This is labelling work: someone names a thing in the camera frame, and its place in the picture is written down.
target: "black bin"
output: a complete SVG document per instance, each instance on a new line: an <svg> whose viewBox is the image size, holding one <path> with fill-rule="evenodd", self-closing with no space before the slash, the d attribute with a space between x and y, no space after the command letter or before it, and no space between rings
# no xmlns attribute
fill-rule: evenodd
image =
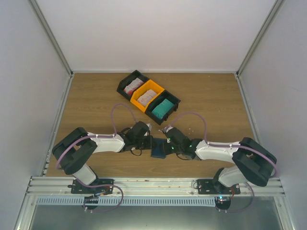
<svg viewBox="0 0 307 230"><path fill-rule="evenodd" d="M129 74L127 77L125 77L123 80L120 81L118 87L117 87L117 92L119 92L123 97L125 97L128 101L130 101L132 96L129 96L124 92L124 89L127 85L129 85L133 80L139 78L142 80L144 83L149 80L148 77L142 75L139 71L135 70L131 74Z"/></svg>
<svg viewBox="0 0 307 230"><path fill-rule="evenodd" d="M170 110L163 116L162 119L156 117L153 114L154 108L156 108L164 99L169 100L174 105L170 108ZM180 100L172 95L170 92L164 90L157 98L155 98L147 107L145 114L148 115L152 120L154 120L159 125L162 124L162 122L166 121L168 117L172 114L172 112L176 111L178 109Z"/></svg>

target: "yellow bin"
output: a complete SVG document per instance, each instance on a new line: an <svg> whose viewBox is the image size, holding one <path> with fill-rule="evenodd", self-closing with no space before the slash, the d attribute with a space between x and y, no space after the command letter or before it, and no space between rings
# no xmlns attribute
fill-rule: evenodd
<svg viewBox="0 0 307 230"><path fill-rule="evenodd" d="M148 90L153 90L157 95L149 101L149 103L144 107L141 105L137 100L139 97L141 97L143 94L145 94ZM133 95L130 99L130 102L134 104L136 107L138 107L143 113L145 113L148 105L157 97L159 96L164 89L155 83L153 80L148 80L145 82L140 88L138 88L136 91L133 92Z"/></svg>

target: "white object in bin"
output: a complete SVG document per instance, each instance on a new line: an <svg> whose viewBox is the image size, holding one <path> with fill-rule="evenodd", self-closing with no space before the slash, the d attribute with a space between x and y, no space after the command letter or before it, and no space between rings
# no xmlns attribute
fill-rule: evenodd
<svg viewBox="0 0 307 230"><path fill-rule="evenodd" d="M141 103L141 105L146 107L149 101L153 99L156 95L157 95L156 92L154 92L153 90L148 90L141 97L139 97L137 101Z"/></svg>
<svg viewBox="0 0 307 230"><path fill-rule="evenodd" d="M135 89L138 88L143 83L144 82L141 79L136 78L129 85L125 87L124 92L128 94L129 96L131 96L133 92L135 91Z"/></svg>
<svg viewBox="0 0 307 230"><path fill-rule="evenodd" d="M157 93L153 90L149 90L147 93L149 93L149 95L151 95L153 98L157 95Z"/></svg>

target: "teal object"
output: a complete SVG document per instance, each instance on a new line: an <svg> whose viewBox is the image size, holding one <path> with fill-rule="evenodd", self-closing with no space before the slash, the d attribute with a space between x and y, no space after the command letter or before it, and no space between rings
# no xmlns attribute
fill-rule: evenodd
<svg viewBox="0 0 307 230"><path fill-rule="evenodd" d="M163 116L174 106L169 100L164 99L156 108L153 109L153 114L162 119Z"/></svg>

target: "black plastic cover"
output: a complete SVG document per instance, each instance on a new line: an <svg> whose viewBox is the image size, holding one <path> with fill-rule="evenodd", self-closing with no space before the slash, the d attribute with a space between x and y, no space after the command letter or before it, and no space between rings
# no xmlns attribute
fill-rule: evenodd
<svg viewBox="0 0 307 230"><path fill-rule="evenodd" d="M163 118L158 118L153 114L153 110L162 103L164 99L169 100L174 105L170 110L163 116ZM162 122L166 121L168 117L178 109L178 105L180 103L180 100L172 95L169 91L164 90L158 97L156 97L147 107L145 114L148 115L152 120L154 120L159 125L162 124Z"/></svg>
<svg viewBox="0 0 307 230"><path fill-rule="evenodd" d="M271 153L251 138L243 138L240 145L259 151L275 164L277 162L277 159ZM265 187L273 172L273 166L259 155L254 154L248 157L251 154L251 151L239 148L233 154L232 160L248 181L257 186Z"/></svg>
<svg viewBox="0 0 307 230"><path fill-rule="evenodd" d="M238 184L234 184L231 186L232 190L228 187L223 186L223 189L216 190L215 187L216 182L213 179L198 179L197 180L197 189L198 194L200 195L215 195L215 194L221 194L221 195L231 195L232 192L235 193L235 195L240 194L240 187L237 186Z"/></svg>
<svg viewBox="0 0 307 230"><path fill-rule="evenodd" d="M121 152L130 151L132 148L150 150L155 147L153 136L144 136L147 132L150 132L149 127L144 122L139 121L132 128L126 130L127 132L121 131L118 133L125 142Z"/></svg>
<svg viewBox="0 0 307 230"><path fill-rule="evenodd" d="M104 179L104 178L97 178L93 181L90 185L100 185L100 184L114 184L113 179ZM71 194L97 194L103 193L104 195L112 194L113 187L97 187L97 188L89 188L85 187L80 184L77 180L73 180L72 184L68 186L71 188Z"/></svg>
<svg viewBox="0 0 307 230"><path fill-rule="evenodd" d="M119 92L123 97L125 97L128 101L130 101L132 95L128 95L124 92L124 89L127 85L129 85L133 80L139 78L142 80L144 83L149 80L148 77L142 75L139 71L135 70L131 74L129 74L127 77L125 77L123 80L120 81L118 87L117 87L117 92Z"/></svg>
<svg viewBox="0 0 307 230"><path fill-rule="evenodd" d="M58 160L62 153L76 140L87 136L84 128L79 127L66 136L52 149L52 153ZM79 149L70 149L60 162L60 165L67 175L79 171L87 162L94 150L97 148L96 143L91 139L85 139L77 144Z"/></svg>
<svg viewBox="0 0 307 230"><path fill-rule="evenodd" d="M192 160L196 157L196 146L202 139L190 140L175 127L165 133L165 136L169 140L169 143L164 144L164 152L166 155L171 153L182 154L188 160Z"/></svg>

